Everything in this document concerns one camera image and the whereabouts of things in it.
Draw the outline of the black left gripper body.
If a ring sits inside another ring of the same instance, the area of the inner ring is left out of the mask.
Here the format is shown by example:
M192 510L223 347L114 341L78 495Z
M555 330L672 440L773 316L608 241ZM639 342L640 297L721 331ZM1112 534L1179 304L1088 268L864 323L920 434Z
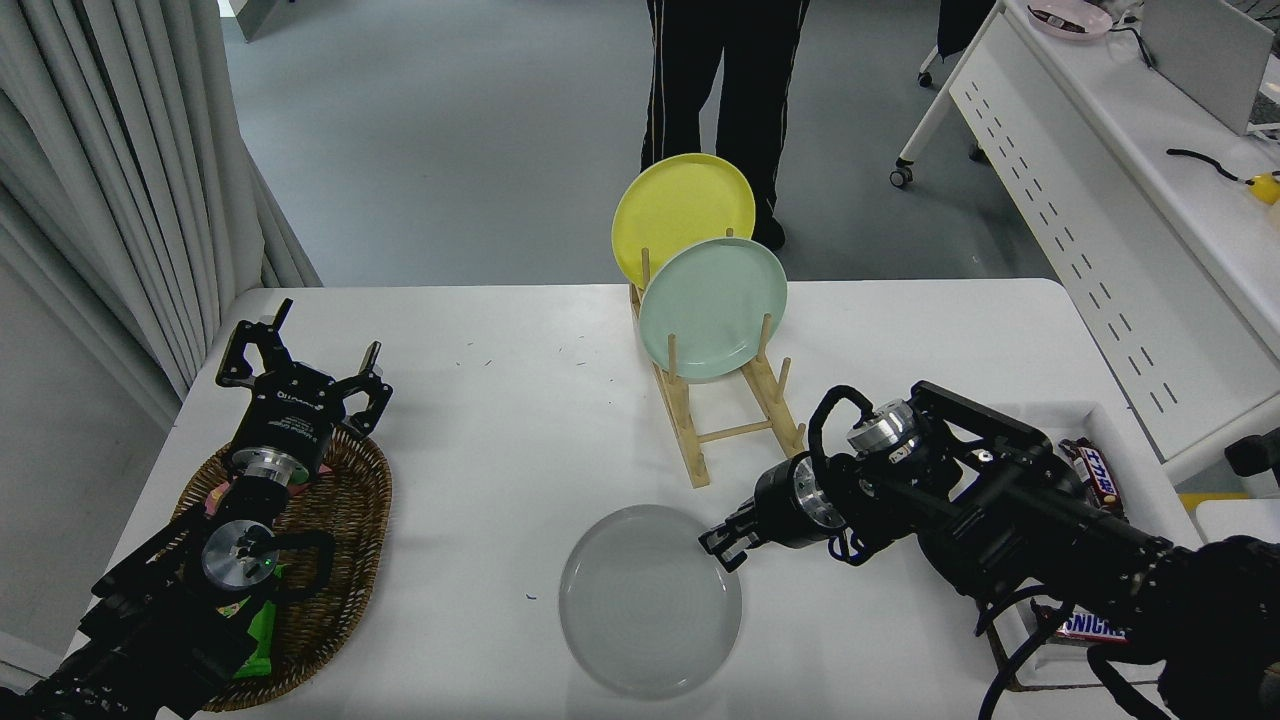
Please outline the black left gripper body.
M315 471L346 410L337 398L337 379L307 365L264 372L250 384L252 398L233 434L233 466L252 456L287 456Z

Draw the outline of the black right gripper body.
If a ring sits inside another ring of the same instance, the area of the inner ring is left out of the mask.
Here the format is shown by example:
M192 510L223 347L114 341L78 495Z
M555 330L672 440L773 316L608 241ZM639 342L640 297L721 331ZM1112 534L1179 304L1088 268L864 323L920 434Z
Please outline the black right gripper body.
M755 536L762 544L797 550L827 537L827 497L818 486L809 454L765 471L753 500Z

